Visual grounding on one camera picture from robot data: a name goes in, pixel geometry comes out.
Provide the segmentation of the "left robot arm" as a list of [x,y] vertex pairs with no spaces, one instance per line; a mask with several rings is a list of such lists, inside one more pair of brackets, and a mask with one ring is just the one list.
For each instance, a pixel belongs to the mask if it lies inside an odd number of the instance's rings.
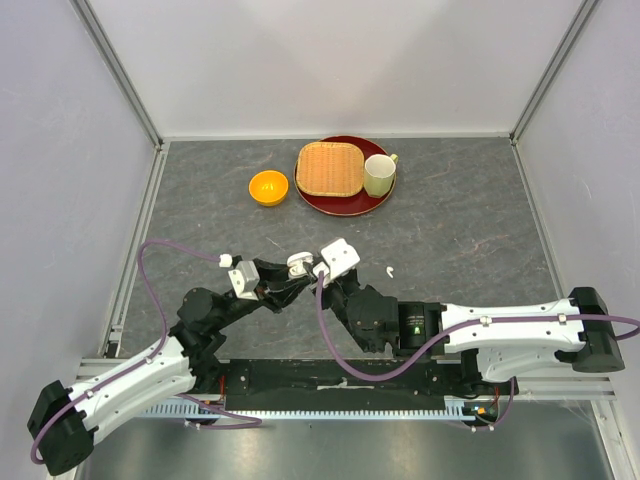
[[226,340],[223,329],[260,308],[281,312],[317,279],[309,252],[284,264],[227,254],[218,261],[228,271],[229,291],[189,290],[177,323],[164,326],[150,347],[89,380],[70,387],[54,381],[41,390],[27,422],[34,464],[63,474],[147,408],[176,395],[211,392],[222,375],[215,353]]

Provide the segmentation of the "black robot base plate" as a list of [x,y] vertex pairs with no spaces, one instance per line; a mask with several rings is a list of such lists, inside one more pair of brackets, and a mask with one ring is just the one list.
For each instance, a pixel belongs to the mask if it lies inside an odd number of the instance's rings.
[[352,412],[442,410],[445,398],[493,397],[495,388],[465,383],[460,366],[418,362],[384,382],[368,382],[333,360],[234,359],[192,389],[220,394],[235,411]]

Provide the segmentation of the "small white charging case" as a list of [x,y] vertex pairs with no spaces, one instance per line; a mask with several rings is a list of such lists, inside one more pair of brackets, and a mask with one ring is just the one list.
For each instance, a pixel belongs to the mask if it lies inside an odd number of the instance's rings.
[[308,275],[313,270],[314,255],[311,252],[299,252],[291,255],[286,260],[288,276],[290,279],[301,278]]

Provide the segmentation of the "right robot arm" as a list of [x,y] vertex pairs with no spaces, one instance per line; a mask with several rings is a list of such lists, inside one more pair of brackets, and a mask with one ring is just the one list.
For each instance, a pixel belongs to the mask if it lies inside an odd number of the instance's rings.
[[372,374],[350,365],[327,332],[322,334],[337,364],[368,382],[387,382],[409,370],[437,347],[458,354],[458,381],[467,392],[511,382],[539,368],[568,364],[579,373],[624,370],[615,333],[616,316],[592,287],[576,287],[554,302],[510,307],[471,307],[451,303],[401,302],[361,287],[355,270],[331,278],[317,273],[316,310],[331,310],[364,351],[387,345],[409,358],[398,368]]

